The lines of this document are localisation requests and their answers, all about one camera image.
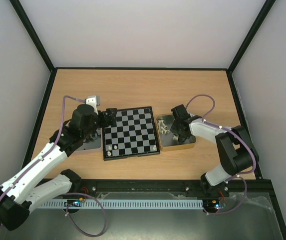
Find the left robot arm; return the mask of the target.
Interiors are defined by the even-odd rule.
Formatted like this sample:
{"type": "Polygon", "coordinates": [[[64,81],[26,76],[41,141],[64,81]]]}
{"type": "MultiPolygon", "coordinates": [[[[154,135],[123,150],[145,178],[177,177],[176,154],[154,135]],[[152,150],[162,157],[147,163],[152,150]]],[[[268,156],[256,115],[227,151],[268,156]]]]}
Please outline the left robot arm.
{"type": "Polygon", "coordinates": [[[7,230],[21,226],[30,214],[47,201],[64,194],[75,194],[81,178],[64,170],[54,179],[39,182],[59,163],[83,145],[97,129],[116,124],[115,108],[97,110],[96,104],[80,104],[69,120],[61,120],[42,151],[20,172],[0,185],[0,223],[7,230]]]}

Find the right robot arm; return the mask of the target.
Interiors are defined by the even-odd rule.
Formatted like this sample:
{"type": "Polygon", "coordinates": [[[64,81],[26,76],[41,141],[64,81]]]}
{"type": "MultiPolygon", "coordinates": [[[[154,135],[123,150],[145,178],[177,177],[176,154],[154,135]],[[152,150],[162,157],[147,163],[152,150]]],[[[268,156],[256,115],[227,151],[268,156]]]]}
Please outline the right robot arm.
{"type": "Polygon", "coordinates": [[[246,129],[240,125],[226,127],[205,120],[198,115],[191,115],[184,105],[171,109],[174,121],[171,126],[173,140],[183,144],[191,137],[200,137],[214,143],[217,147],[220,163],[200,178],[200,189],[207,196],[218,189],[224,189],[224,183],[252,168],[254,171],[259,161],[257,151],[246,129]]]}

